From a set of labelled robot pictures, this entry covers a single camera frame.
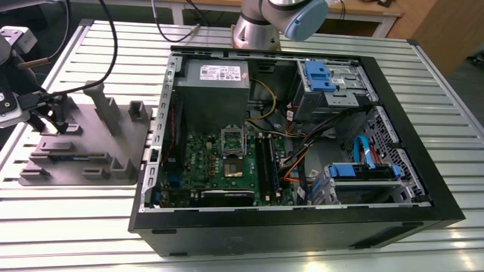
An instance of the open computer tower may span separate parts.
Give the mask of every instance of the open computer tower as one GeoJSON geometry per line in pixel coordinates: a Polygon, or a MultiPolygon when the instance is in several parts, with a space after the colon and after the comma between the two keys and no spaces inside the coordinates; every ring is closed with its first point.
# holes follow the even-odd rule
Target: open computer tower
{"type": "Polygon", "coordinates": [[[130,223],[159,255],[378,248],[463,219],[374,58],[172,47],[130,223]]]}

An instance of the ram slot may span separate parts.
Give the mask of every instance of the ram slot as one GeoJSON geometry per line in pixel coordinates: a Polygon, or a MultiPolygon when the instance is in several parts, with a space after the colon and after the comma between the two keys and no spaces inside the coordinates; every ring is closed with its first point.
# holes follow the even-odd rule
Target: ram slot
{"type": "Polygon", "coordinates": [[[268,173],[268,150],[266,149],[266,139],[258,136],[256,139],[256,163],[258,163],[258,177],[259,177],[259,195],[263,201],[270,200],[270,173],[268,173]]]}
{"type": "Polygon", "coordinates": [[[280,197],[279,189],[279,168],[278,168],[278,162],[275,161],[275,150],[274,150],[274,144],[272,144],[272,138],[266,139],[268,150],[270,150],[270,162],[268,162],[268,173],[270,173],[270,181],[271,181],[271,196],[280,197]]]}

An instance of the wall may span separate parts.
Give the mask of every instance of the wall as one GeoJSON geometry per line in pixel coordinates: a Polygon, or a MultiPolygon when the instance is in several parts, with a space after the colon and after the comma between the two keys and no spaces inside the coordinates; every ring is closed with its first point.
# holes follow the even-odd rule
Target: wall
{"type": "Polygon", "coordinates": [[[483,0],[398,0],[406,15],[388,38],[416,39],[448,76],[484,41],[483,0]]]}

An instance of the white table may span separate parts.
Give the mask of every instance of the white table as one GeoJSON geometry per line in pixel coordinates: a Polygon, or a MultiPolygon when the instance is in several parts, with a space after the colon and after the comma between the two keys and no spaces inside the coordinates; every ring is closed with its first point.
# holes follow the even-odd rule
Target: white table
{"type": "MultiPolygon", "coordinates": [[[[158,104],[171,43],[152,24],[116,23],[120,56],[106,92],[118,104],[158,104]]],[[[190,27],[166,25],[180,36],[190,27]]],[[[188,43],[230,47],[230,29],[202,28],[188,43]]],[[[135,186],[23,187],[19,173],[39,134],[19,125],[0,153],[0,270],[99,271],[475,271],[484,267],[483,127],[419,47],[403,40],[315,35],[282,38],[287,51],[376,58],[467,220],[368,250],[160,258],[128,233],[135,186]]],[[[43,85],[50,91],[99,79],[111,61],[107,22],[78,28],[43,85]]],[[[83,94],[75,94],[78,102],[83,94]]]]}

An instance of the power supply label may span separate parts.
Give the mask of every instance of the power supply label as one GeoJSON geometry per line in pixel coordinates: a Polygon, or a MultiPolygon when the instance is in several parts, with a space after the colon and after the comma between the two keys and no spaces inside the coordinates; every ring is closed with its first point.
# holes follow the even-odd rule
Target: power supply label
{"type": "Polygon", "coordinates": [[[203,65],[200,80],[242,81],[239,66],[203,65]]]}

